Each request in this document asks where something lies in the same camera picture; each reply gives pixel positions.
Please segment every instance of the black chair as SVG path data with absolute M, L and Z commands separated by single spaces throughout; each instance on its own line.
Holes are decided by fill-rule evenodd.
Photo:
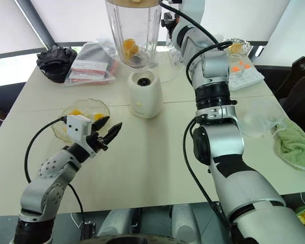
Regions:
M 8 113 L 24 85 L 25 82 L 0 86 L 0 109 Z
M 288 97 L 296 83 L 305 76 L 305 57 L 300 57 L 291 67 L 290 74 L 280 87 L 275 91 L 274 96 L 279 100 Z
M 300 78 L 291 89 L 282 107 L 289 118 L 305 132 L 305 76 Z

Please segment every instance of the green towel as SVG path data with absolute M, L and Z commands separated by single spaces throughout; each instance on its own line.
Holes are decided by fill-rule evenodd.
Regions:
M 305 132 L 293 121 L 285 118 L 287 129 L 277 132 L 276 153 L 286 162 L 305 170 Z

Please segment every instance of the robotic arm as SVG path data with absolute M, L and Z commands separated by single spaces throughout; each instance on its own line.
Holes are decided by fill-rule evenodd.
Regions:
M 41 164 L 37 177 L 27 186 L 20 200 L 16 233 L 11 244 L 49 244 L 52 242 L 54 219 L 67 185 L 75 177 L 81 164 L 93 158 L 121 129 L 122 123 L 113 126 L 105 137 L 97 131 L 109 117 L 92 122 L 82 115 L 68 115 L 67 133 L 74 143 Z
M 196 22 L 201 21 L 203 10 L 204 0 L 183 0 L 180 5 L 180 11 Z M 168 29 L 189 66 L 196 94 L 195 121 L 200 126 L 193 133 L 194 155 L 209 167 L 231 227 L 238 229 L 240 241 L 253 241 L 249 243 L 305 243 L 305 227 L 296 214 L 285 207 L 265 177 L 242 159 L 244 141 L 235 113 L 237 102 L 230 100 L 225 52 L 215 48 L 193 58 L 215 43 L 182 17 Z

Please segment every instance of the white wall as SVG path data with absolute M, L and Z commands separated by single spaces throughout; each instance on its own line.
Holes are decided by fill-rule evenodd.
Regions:
M 305 56 L 305 0 L 291 0 L 255 65 L 291 66 Z
M 43 48 L 13 0 L 0 0 L 0 53 Z
M 268 41 L 289 1 L 205 0 L 201 24 L 213 35 Z M 95 41 L 96 38 L 111 37 L 105 0 L 31 2 L 56 42 Z M 159 41 L 165 41 L 166 36 L 166 28 L 160 27 Z
M 201 24 L 213 35 L 268 41 L 290 0 L 205 0 Z

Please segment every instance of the blender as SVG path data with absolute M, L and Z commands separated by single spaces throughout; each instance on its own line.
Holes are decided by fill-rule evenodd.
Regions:
M 152 64 L 156 56 L 161 7 L 158 0 L 105 0 L 121 61 L 132 68 Z

